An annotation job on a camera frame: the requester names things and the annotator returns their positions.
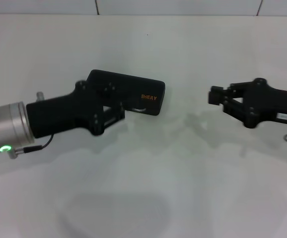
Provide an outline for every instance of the white tabletop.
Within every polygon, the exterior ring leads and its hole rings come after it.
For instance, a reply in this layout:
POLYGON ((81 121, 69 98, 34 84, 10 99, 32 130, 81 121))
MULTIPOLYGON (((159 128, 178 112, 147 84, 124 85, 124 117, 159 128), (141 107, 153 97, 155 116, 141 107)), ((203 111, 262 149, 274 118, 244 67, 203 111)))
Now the white tabletop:
POLYGON ((0 105, 92 69, 164 81, 160 115, 0 154, 0 238, 287 238, 287 125, 207 99, 256 77, 287 90, 287 18, 0 15, 0 105))

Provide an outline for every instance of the green led light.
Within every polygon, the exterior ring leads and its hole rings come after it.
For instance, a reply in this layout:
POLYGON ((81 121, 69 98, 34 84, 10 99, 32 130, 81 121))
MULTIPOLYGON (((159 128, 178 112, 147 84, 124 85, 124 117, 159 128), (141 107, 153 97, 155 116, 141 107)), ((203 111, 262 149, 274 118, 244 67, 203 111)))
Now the green led light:
POLYGON ((3 147, 0 148, 0 152, 4 152, 4 151, 9 151, 11 150, 12 147, 9 145, 4 145, 3 147))

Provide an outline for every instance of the white label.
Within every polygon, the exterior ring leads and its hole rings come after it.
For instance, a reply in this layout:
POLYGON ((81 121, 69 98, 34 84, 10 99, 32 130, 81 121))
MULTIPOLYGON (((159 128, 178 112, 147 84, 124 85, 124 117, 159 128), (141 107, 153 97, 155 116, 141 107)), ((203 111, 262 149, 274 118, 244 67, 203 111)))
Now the white label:
POLYGON ((287 114, 277 113, 277 118, 282 120, 287 120, 287 114))

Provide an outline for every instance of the tile grout line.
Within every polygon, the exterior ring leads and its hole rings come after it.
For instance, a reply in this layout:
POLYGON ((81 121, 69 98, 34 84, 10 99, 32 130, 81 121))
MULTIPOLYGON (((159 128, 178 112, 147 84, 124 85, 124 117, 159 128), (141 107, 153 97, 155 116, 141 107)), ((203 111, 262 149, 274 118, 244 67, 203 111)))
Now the tile grout line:
POLYGON ((263 4, 263 0, 261 0, 261 4, 259 5, 259 8, 258 8, 258 11, 257 11, 256 16, 258 16, 258 15, 259 15, 259 11, 261 10, 262 4, 263 4))
POLYGON ((95 5, 96 5, 96 10, 97 10, 97 15, 100 15, 100 14, 99 14, 99 10, 98 10, 97 0, 95 0, 95 5))

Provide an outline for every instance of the metal cylinder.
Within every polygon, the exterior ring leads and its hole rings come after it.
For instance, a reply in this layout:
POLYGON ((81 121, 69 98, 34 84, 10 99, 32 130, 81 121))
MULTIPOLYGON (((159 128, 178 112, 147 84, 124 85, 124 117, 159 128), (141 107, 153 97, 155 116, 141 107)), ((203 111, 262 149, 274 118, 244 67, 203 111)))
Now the metal cylinder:
POLYGON ((0 107, 0 152, 34 142, 23 102, 0 107))

